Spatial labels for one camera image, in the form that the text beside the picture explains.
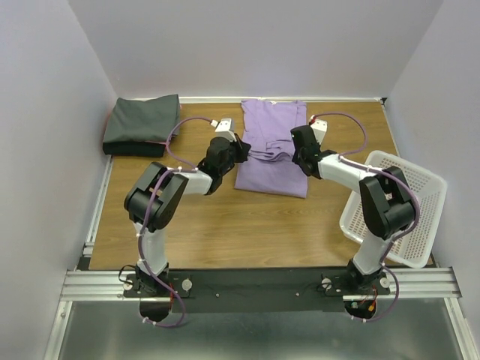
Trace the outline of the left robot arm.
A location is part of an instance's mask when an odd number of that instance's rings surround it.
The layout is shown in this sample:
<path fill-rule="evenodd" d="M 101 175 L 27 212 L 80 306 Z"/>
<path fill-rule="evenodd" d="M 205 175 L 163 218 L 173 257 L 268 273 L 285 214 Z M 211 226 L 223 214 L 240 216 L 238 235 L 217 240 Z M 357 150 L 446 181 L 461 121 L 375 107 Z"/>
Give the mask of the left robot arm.
<path fill-rule="evenodd" d="M 250 144 L 232 133 L 227 138 L 213 138 L 205 157 L 193 169 L 150 163 L 124 199 L 124 209 L 136 230 L 139 254 L 135 278 L 124 281 L 127 292 L 144 293 L 148 297 L 170 292 L 166 228 L 182 197 L 213 194 L 236 164 L 248 160 L 250 150 Z"/>

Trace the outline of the purple t shirt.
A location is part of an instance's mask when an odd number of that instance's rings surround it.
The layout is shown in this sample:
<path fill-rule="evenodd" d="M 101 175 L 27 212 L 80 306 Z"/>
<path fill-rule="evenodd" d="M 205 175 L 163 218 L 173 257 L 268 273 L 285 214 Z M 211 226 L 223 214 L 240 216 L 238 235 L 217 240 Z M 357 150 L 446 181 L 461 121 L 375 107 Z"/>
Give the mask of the purple t shirt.
<path fill-rule="evenodd" d="M 295 148 L 290 131 L 306 124 L 303 101 L 243 100 L 242 141 L 251 145 L 246 162 L 238 165 L 235 189 L 304 199 L 307 176 L 293 163 Z"/>

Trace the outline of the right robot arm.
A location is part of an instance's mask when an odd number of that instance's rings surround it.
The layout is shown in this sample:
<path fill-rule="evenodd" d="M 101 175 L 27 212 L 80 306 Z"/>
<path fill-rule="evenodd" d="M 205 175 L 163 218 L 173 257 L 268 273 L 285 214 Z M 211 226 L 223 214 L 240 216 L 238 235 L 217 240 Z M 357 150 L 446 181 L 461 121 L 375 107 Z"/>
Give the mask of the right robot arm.
<path fill-rule="evenodd" d="M 381 278 L 393 244 L 419 222 L 419 202 L 400 168 L 377 169 L 331 150 L 322 151 L 320 131 L 312 124 L 295 127 L 290 133 L 295 149 L 292 162 L 306 176 L 336 182 L 361 198 L 367 234 L 340 276 L 340 284 L 351 293 L 363 293 Z"/>

